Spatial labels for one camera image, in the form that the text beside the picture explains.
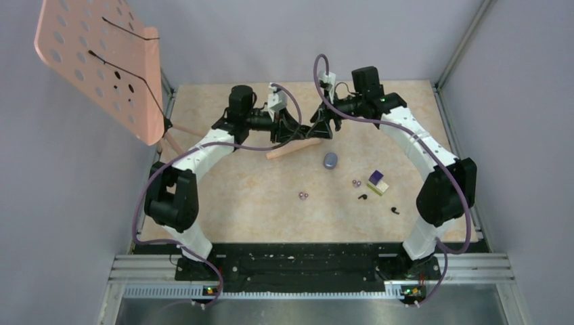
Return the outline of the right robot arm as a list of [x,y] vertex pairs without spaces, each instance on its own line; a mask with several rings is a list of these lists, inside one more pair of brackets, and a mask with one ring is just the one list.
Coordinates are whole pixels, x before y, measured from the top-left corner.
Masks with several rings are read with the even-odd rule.
[[450,254],[468,249],[477,166],[473,159],[461,159],[437,142],[399,94],[386,93],[377,68],[359,68],[352,75],[355,91],[340,98],[335,74],[313,67],[313,82],[321,99],[314,122],[334,122],[337,127],[343,119],[372,124],[397,144],[419,172],[423,185],[416,197],[418,218],[402,242],[397,260],[399,274],[414,279],[437,247]]

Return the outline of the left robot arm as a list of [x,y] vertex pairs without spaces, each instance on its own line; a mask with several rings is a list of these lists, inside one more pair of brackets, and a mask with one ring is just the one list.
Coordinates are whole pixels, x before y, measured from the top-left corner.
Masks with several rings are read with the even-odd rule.
[[292,118],[287,102],[296,102],[285,87],[269,86],[266,108],[255,108],[257,100],[252,87],[232,87],[223,115],[209,132],[188,151],[166,163],[156,163],[146,184],[143,209],[147,216],[170,235],[183,256],[191,259],[191,270],[201,280],[216,274],[217,262],[209,257],[212,243],[196,223],[199,213],[198,184],[223,158],[238,149],[247,150],[244,141],[250,131],[267,131],[275,149],[302,139],[302,112],[295,104],[297,117]]

